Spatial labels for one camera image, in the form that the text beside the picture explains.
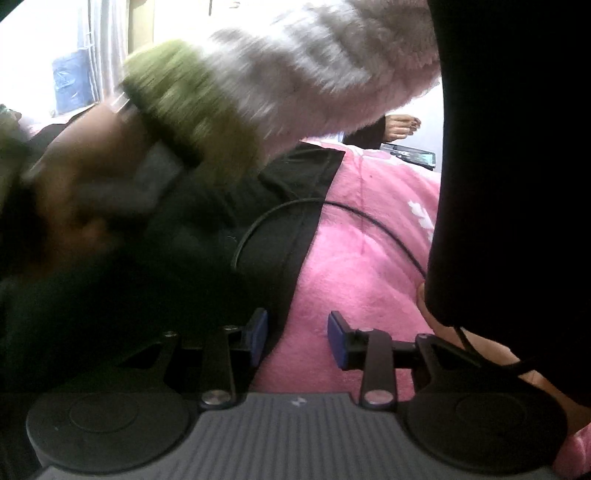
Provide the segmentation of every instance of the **white wall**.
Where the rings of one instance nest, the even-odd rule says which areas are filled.
[[[0,23],[0,103],[35,121],[51,118],[51,62],[78,48],[83,0],[25,0]]]
[[[389,113],[407,113],[421,120],[421,128],[412,137],[396,143],[435,153],[436,171],[441,171],[441,161],[443,159],[443,89],[441,80],[439,85],[426,95],[414,99],[408,105]]]

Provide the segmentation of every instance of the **black fabric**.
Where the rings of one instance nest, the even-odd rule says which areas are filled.
[[[383,116],[374,124],[360,128],[352,134],[345,135],[343,143],[364,149],[379,150],[384,140],[385,131],[386,117]]]
[[[221,325],[244,325],[256,307],[264,307],[268,353],[285,326],[322,206],[269,218],[245,247],[238,274],[230,269],[233,252],[268,209],[295,198],[326,197],[342,158],[343,152],[300,144],[227,194],[191,176],[137,243],[11,295],[0,398],[7,420],[0,440],[14,443],[12,454],[29,447],[22,416],[27,409],[11,399],[62,384],[105,361],[119,362],[163,331],[204,338]],[[238,388],[252,373],[238,379]]]
[[[554,38],[579,43],[576,14],[523,0],[429,4],[445,123],[427,307],[522,359],[550,355],[537,369],[591,405],[588,175],[576,149],[557,156],[544,134],[586,88],[572,56],[549,53]],[[552,139],[586,138],[567,123]]]

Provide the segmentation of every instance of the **pink blanket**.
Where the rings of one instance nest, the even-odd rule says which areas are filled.
[[[426,269],[439,198],[439,175],[388,153],[308,140],[343,150],[327,200],[372,215],[396,233]],[[348,391],[355,398],[361,373],[337,368],[326,321],[338,310],[353,328],[385,330],[396,340],[431,332],[417,309],[420,273],[393,241],[367,220],[333,206],[322,210],[316,236],[298,278],[284,334],[261,365],[253,390],[275,393]],[[402,400],[413,395],[407,371],[397,371]],[[591,429],[571,437],[554,465],[563,478],[591,469]]]

